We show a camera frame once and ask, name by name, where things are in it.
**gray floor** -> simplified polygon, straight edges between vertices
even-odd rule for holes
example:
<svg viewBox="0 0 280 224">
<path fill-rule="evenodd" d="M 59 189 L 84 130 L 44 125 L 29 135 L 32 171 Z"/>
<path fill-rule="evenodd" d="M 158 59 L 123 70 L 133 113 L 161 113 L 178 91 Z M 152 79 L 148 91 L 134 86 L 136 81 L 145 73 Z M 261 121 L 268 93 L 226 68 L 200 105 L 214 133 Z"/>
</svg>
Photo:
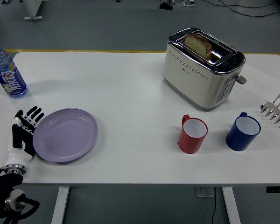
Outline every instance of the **gray floor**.
<svg viewBox="0 0 280 224">
<path fill-rule="evenodd" d="M 274 0 L 223 2 L 257 7 Z M 232 9 L 263 16 L 280 11 L 280 6 Z M 25 21 L 23 3 L 0 0 L 0 46 L 11 57 L 13 49 L 165 51 L 167 38 L 188 27 L 205 30 L 244 53 L 280 54 L 280 13 L 250 17 L 202 0 L 172 11 L 159 9 L 158 0 L 49 0 L 38 14 L 42 20 Z M 21 188 L 41 207 L 19 223 L 50 223 L 58 187 Z M 280 194 L 267 194 L 265 186 L 235 187 L 234 193 L 243 224 L 280 224 Z M 71 188 L 64 223 L 210 224 L 214 206 L 214 198 L 197 198 L 194 187 L 186 185 L 90 185 Z M 214 223 L 229 223 L 220 188 Z"/>
</svg>

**toaster vent holes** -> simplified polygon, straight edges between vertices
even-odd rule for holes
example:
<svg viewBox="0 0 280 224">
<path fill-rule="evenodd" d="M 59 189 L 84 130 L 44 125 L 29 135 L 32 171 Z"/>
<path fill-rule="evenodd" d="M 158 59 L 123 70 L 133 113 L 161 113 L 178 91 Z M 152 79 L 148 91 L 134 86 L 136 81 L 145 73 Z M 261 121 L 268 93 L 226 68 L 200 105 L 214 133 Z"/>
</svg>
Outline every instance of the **toaster vent holes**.
<svg viewBox="0 0 280 224">
<path fill-rule="evenodd" d="M 208 77 L 204 74 L 201 74 L 201 72 L 197 71 L 196 69 L 194 69 L 193 67 L 191 67 L 190 65 L 188 65 L 187 63 L 185 63 L 182 59 L 180 59 L 178 56 L 176 56 L 174 53 L 172 53 L 171 51 L 169 52 L 169 55 L 171 55 L 175 60 L 177 60 L 180 64 L 182 64 L 183 66 L 186 66 L 190 71 L 194 72 L 195 74 L 197 74 L 198 76 L 200 76 L 201 78 L 204 78 L 205 80 L 208 80 Z"/>
</svg>

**white toaster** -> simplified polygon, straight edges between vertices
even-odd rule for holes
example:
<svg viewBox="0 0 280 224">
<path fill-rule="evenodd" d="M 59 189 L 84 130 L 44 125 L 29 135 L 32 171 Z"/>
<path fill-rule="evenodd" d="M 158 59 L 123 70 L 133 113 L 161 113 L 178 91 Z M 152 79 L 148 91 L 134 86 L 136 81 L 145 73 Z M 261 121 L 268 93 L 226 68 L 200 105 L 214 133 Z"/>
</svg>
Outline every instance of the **white toaster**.
<svg viewBox="0 0 280 224">
<path fill-rule="evenodd" d="M 209 41 L 210 60 L 183 45 L 189 33 Z M 200 29 L 188 28 L 168 38 L 164 78 L 199 108 L 211 110 L 229 97 L 235 81 L 246 82 L 239 75 L 244 64 L 245 56 L 235 48 Z"/>
</svg>

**red mug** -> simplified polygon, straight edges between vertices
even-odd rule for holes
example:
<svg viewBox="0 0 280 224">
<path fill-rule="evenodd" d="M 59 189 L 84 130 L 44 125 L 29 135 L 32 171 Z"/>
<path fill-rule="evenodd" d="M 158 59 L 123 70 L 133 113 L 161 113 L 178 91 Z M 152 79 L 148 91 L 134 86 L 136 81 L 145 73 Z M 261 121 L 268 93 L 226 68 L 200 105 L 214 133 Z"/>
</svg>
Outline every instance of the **red mug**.
<svg viewBox="0 0 280 224">
<path fill-rule="evenodd" d="M 182 131 L 178 140 L 179 148 L 188 154 L 196 153 L 207 132 L 207 125 L 202 120 L 184 115 L 182 118 Z"/>
</svg>

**plate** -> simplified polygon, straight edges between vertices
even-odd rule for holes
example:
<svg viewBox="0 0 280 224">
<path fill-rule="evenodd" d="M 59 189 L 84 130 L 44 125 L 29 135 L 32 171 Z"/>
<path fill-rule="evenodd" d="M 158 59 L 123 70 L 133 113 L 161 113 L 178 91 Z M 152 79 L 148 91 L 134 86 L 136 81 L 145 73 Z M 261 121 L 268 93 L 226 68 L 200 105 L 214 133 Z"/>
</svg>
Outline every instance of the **plate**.
<svg viewBox="0 0 280 224">
<path fill-rule="evenodd" d="M 97 136 L 98 124 L 90 113 L 68 108 L 51 113 L 37 125 L 33 146 L 45 160 L 69 162 L 87 153 Z"/>
</svg>

